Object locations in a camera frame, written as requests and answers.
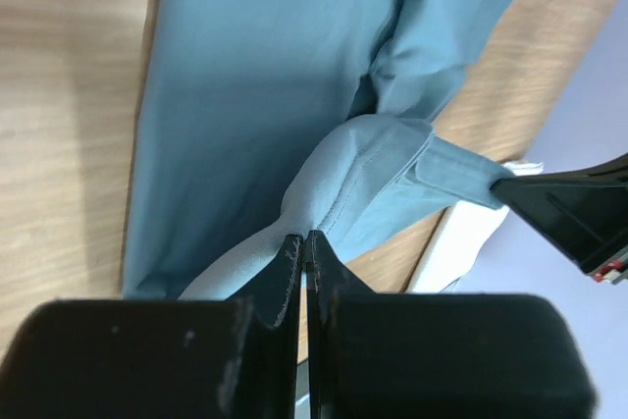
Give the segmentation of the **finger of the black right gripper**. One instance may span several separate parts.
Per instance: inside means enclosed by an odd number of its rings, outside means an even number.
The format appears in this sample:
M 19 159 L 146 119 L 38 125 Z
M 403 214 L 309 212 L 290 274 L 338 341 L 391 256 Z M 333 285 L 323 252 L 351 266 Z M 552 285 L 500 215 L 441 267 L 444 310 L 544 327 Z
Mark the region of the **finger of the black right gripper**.
M 627 156 L 577 171 L 501 179 L 492 195 L 598 283 L 627 279 Z

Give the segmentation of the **blue t-shirt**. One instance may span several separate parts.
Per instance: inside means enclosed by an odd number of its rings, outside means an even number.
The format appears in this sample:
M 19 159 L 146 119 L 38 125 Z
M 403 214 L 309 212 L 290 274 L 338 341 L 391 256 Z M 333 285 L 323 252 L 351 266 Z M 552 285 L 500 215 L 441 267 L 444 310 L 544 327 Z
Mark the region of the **blue t-shirt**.
M 122 293 L 224 299 L 289 234 L 342 262 L 511 171 L 434 121 L 513 0 L 160 0 Z

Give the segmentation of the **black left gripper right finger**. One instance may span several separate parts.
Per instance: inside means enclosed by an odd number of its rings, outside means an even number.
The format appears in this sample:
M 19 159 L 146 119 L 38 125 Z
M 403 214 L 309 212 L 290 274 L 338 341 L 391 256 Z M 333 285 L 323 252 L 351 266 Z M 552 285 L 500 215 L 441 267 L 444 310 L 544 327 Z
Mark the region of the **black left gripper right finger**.
M 358 318 L 376 294 L 340 262 L 321 231 L 308 234 L 304 262 L 311 416 L 379 418 L 379 339 Z

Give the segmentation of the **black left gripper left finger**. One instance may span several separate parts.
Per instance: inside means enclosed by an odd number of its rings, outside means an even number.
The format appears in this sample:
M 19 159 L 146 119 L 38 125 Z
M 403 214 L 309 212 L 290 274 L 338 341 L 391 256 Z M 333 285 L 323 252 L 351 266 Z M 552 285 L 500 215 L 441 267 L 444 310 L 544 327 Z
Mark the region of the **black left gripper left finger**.
M 227 300 L 220 347 L 224 418 L 294 415 L 303 238 L 288 235 L 271 262 Z

